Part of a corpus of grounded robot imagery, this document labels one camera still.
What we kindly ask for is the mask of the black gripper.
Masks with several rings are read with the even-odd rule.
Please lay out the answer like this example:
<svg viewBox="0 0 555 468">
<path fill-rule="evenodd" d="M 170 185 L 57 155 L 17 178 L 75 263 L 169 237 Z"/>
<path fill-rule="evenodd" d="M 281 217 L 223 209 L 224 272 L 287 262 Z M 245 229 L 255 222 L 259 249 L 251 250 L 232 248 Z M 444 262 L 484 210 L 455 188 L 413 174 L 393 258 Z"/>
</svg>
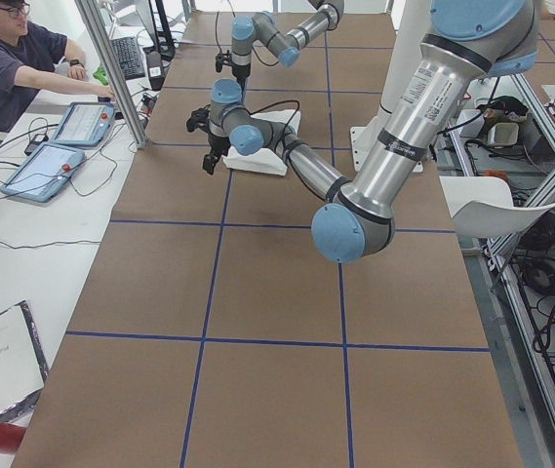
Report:
<svg viewBox="0 0 555 468">
<path fill-rule="evenodd" d="M 221 73 L 226 66 L 231 68 L 241 93 L 244 93 L 248 89 L 248 78 L 251 75 L 252 53 L 239 54 L 230 51 L 217 53 L 215 58 L 216 73 Z"/>
<path fill-rule="evenodd" d="M 208 136 L 211 153 L 204 156 L 202 167 L 207 174 L 212 175 L 215 171 L 215 166 L 223 156 L 227 155 L 230 142 L 227 136 L 221 136 L 218 131 L 212 129 L 210 108 L 209 105 L 204 105 L 193 110 L 186 121 L 186 129 L 189 133 L 200 130 Z"/>
</svg>

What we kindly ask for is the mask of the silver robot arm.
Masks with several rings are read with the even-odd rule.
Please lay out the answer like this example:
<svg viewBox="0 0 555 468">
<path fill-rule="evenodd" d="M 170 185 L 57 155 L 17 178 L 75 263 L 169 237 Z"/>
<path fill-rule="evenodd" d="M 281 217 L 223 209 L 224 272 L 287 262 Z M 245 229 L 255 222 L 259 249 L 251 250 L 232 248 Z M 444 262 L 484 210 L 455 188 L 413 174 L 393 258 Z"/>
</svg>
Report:
<svg viewBox="0 0 555 468">
<path fill-rule="evenodd" d="M 430 2 L 414 39 L 413 75 L 354 178 L 320 158 L 290 125 L 254 117 L 231 79 L 214 83 L 210 103 L 193 113 L 187 128 L 208 135 L 207 172 L 229 149 L 243 156 L 271 150 L 323 201 L 311 222 L 317 250 L 331 261 L 352 262 L 391 242 L 393 201 L 468 85 L 534 65 L 540 14 L 537 1 Z"/>
<path fill-rule="evenodd" d="M 252 17 L 236 16 L 231 26 L 231 50 L 219 51 L 215 69 L 221 73 L 225 66 L 242 89 L 251 75 L 252 52 L 255 42 L 260 42 L 277 62 L 292 66 L 300 51 L 327 31 L 335 30 L 344 13 L 344 2 L 339 0 L 309 1 L 316 12 L 288 32 L 281 32 L 274 17 L 268 12 L 258 12 Z"/>
</svg>

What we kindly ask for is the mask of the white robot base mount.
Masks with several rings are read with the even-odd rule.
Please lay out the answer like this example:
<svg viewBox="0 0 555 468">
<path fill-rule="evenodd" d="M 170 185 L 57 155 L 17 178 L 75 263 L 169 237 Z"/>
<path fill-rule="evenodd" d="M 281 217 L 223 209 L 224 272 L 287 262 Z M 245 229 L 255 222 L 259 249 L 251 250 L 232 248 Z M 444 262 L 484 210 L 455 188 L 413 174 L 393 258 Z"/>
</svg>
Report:
<svg viewBox="0 0 555 468">
<path fill-rule="evenodd" d="M 352 159 L 356 172 L 362 169 L 377 135 L 394 113 L 400 97 L 420 64 L 420 41 L 430 26 L 430 6 L 431 2 L 425 0 L 409 0 L 405 3 L 377 114 L 366 127 L 350 128 Z"/>
</svg>

